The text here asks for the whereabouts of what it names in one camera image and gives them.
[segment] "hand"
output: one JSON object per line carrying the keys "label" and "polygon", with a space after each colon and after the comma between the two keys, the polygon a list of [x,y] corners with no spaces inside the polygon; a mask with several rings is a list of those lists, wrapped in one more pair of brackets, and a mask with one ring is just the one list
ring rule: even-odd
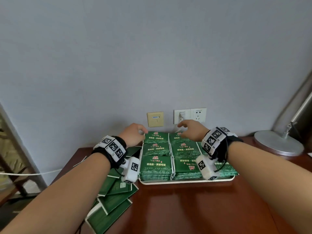
{"label": "hand", "polygon": [[188,129],[181,134],[182,138],[188,138],[193,141],[201,142],[209,129],[204,127],[200,122],[194,120],[181,121],[177,127],[187,127]]}
{"label": "hand", "polygon": [[143,131],[144,133],[149,132],[143,125],[132,123],[130,126],[126,127],[118,136],[126,142],[127,147],[135,146],[145,139],[144,135],[139,134],[139,130]]}

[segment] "white tray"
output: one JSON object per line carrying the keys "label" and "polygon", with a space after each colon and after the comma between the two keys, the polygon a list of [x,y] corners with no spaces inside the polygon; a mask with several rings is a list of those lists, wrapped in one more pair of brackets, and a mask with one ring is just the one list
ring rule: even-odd
{"label": "white tray", "polygon": [[[173,170],[173,174],[175,174],[175,166],[174,166],[174,162],[173,162],[173,159],[172,159],[173,158],[173,154],[172,154],[172,148],[171,148],[171,143],[170,143],[170,139],[169,139],[169,134],[168,134],[168,143],[169,143],[169,148],[170,148],[171,168]],[[140,161],[142,159],[143,146],[144,146],[144,142],[143,142],[142,149],[141,149],[141,152],[140,152]],[[143,181],[141,181],[141,178],[139,178],[139,181],[143,185],[163,185],[163,184],[200,183],[200,182],[229,182],[229,181],[232,181],[234,178],[235,178],[235,176],[232,176],[231,178],[226,178],[226,179],[215,179],[215,180],[212,180],[212,181],[205,180],[204,178],[200,178],[200,179],[188,179],[188,180],[183,180],[183,181],[170,180],[170,181],[147,181],[147,182],[143,182]]]}

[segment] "beige wall plate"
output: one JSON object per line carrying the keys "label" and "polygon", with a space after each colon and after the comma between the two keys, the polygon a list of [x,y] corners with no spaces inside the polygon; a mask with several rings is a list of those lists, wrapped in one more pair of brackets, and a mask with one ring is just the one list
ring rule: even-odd
{"label": "beige wall plate", "polygon": [[149,127],[163,126],[163,112],[147,113],[147,122]]}

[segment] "wooden table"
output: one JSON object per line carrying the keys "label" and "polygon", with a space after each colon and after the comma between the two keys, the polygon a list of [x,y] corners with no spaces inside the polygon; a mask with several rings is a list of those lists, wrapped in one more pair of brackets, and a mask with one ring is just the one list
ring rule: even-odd
{"label": "wooden table", "polygon": [[[253,137],[244,142],[256,146]],[[92,148],[80,148],[55,180],[89,155]],[[307,154],[285,159],[312,171]],[[230,182],[170,185],[142,185],[131,200],[133,204],[110,227],[107,234],[183,234],[183,233],[296,233],[242,176]],[[82,233],[93,233],[84,224]]]}

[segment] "power outlet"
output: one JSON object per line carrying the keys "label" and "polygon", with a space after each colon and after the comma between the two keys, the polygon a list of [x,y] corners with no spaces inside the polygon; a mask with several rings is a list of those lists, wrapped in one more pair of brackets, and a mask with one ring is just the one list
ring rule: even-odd
{"label": "power outlet", "polygon": [[194,108],[191,109],[191,119],[199,121],[200,123],[206,121],[207,108]]}
{"label": "power outlet", "polygon": [[184,119],[188,120],[191,118],[191,110],[190,109],[182,109],[182,110],[174,110],[174,124],[179,124],[184,119],[180,117],[180,113],[185,113]]}

